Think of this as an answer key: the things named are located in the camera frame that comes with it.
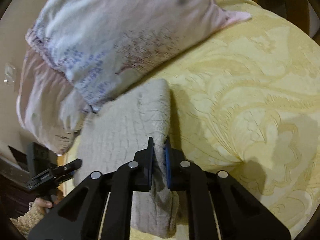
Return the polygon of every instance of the bed sheet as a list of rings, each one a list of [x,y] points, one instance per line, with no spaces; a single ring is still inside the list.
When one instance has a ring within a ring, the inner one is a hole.
[[[169,83],[172,146],[206,171],[228,170],[295,238],[320,203],[320,47],[250,0],[219,5],[253,19],[212,35],[141,82]],[[75,158],[77,141],[66,161]],[[131,239],[159,238],[132,229]],[[188,239],[187,224],[178,224],[172,239]]]

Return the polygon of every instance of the beige wall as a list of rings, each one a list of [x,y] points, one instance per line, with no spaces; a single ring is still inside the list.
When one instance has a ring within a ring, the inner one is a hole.
[[[309,36],[313,37],[316,32],[319,30],[320,28],[320,20],[315,12],[315,10],[313,9],[313,7],[311,6],[311,4],[308,2],[308,6],[309,6],[309,15],[310,15],[310,33]]]
[[[26,52],[24,35],[38,17],[47,0],[13,0],[0,20],[0,154],[14,161],[7,145],[25,152],[26,145],[35,141],[23,130],[16,114],[19,84],[5,85],[4,66],[11,63],[21,70]]]

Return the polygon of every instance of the pillow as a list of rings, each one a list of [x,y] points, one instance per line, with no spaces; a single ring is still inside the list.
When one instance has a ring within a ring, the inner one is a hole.
[[[29,49],[23,63],[17,114],[20,125],[57,154],[72,145],[85,117],[86,102],[59,73]]]
[[[26,40],[98,110],[162,62],[248,18],[215,0],[48,0]]]

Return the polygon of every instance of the yellow bedspread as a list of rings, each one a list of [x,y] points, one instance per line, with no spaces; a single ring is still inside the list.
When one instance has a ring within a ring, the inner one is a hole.
[[[320,202],[320,47],[250,0],[220,6],[253,19],[212,35],[143,82],[165,78],[171,87],[173,146],[204,170],[230,171],[294,238]],[[159,238],[132,229],[131,239]],[[174,239],[188,239],[188,226],[178,225]]]

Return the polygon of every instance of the gray towel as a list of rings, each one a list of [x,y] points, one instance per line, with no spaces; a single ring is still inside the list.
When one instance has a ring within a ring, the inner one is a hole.
[[[78,185],[92,171],[108,173],[133,160],[134,154],[154,141],[151,191],[134,192],[131,226],[167,238],[175,229],[179,198],[166,185],[164,142],[169,132],[170,93],[165,80],[152,80],[112,102],[98,115],[89,114],[81,132],[77,158],[83,166],[75,174]]]

